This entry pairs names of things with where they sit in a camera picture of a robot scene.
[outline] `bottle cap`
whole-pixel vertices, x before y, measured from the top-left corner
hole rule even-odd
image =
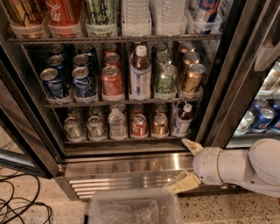
[[[185,112],[191,112],[192,111],[192,105],[189,103],[186,103],[184,106],[184,111]]]
[[[118,108],[113,108],[112,109],[112,115],[113,116],[118,116],[120,114],[120,110]]]
[[[147,48],[144,45],[139,45],[136,48],[136,55],[139,57],[143,57],[147,54]]]

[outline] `beverage cooler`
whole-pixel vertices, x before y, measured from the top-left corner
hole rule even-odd
[[[258,90],[279,72],[278,1],[176,1],[172,16],[170,1],[59,2],[0,2],[0,121],[23,151],[0,150],[1,165],[86,200],[191,171],[182,138],[224,149],[278,137],[254,122],[235,131],[256,100],[277,117],[277,94]]]

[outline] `terrazzo floor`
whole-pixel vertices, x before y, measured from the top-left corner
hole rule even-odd
[[[18,151],[17,146],[5,135],[2,129],[0,129],[0,147]],[[1,176],[11,175],[12,173],[14,173],[13,170],[0,168]],[[37,190],[35,178],[22,176],[10,179],[10,182],[15,186],[14,197],[33,199]],[[84,223],[84,217],[88,214],[89,202],[70,201],[53,179],[39,178],[39,182],[40,191],[36,201],[44,202],[52,208],[52,224]],[[11,185],[0,182],[0,199],[8,200],[11,193]],[[179,195],[178,202],[185,224],[280,223],[279,199],[253,192],[219,193],[215,195],[205,192],[196,195],[187,194],[183,198]],[[16,207],[17,202],[11,203],[11,206]],[[40,224],[46,221],[47,211],[45,207],[32,206],[21,217],[24,223]],[[15,219],[9,223],[23,222],[20,219]]]

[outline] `power cord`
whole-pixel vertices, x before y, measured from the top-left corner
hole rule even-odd
[[[0,179],[0,188],[1,188],[1,184],[5,184],[5,185],[8,185],[8,186],[11,187],[11,196],[9,197],[9,199],[8,200],[0,199],[0,224],[9,223],[10,221],[12,221],[16,218],[20,219],[21,222],[23,224],[25,224],[25,221],[23,220],[21,215],[24,212],[26,212],[30,207],[35,207],[35,206],[46,208],[47,219],[45,220],[45,222],[43,224],[46,224],[46,223],[51,224],[51,217],[53,215],[53,210],[48,205],[46,205],[45,203],[36,202],[36,199],[39,196],[39,191],[40,191],[39,178],[37,178],[35,176],[32,176],[32,175],[29,175],[29,174],[18,174],[18,175],[16,175],[16,173],[14,173],[12,175],[9,175],[9,176],[0,175],[0,177],[4,177],[4,178]],[[33,200],[28,200],[28,199],[25,199],[25,198],[22,198],[22,197],[14,197],[15,186],[9,180],[18,179],[18,178],[23,177],[23,176],[33,177],[33,178],[36,179],[37,191],[35,193],[35,196],[34,196]],[[15,205],[17,203],[23,203],[23,204],[26,204],[26,205],[25,206],[20,206],[20,207],[17,207],[17,208],[11,208],[11,205]]]

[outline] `speckled floor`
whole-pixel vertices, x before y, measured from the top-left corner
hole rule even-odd
[[[0,147],[6,150],[17,151],[17,146],[0,129]],[[14,171],[1,168],[0,175],[10,175]],[[53,179],[40,178],[40,192],[37,201],[44,202],[52,208],[52,224],[82,224],[84,216],[88,213],[88,202],[70,201]],[[36,179],[23,176],[11,179],[15,186],[14,197],[24,197],[32,200],[37,190]],[[11,196],[11,186],[7,183],[0,184],[0,199],[7,200]],[[184,223],[203,224],[279,224],[280,204],[276,198],[252,192],[223,193],[178,198],[181,215]],[[46,209],[42,206],[32,206],[22,215],[24,223],[44,223],[47,217]],[[22,223],[15,219],[11,224]]]

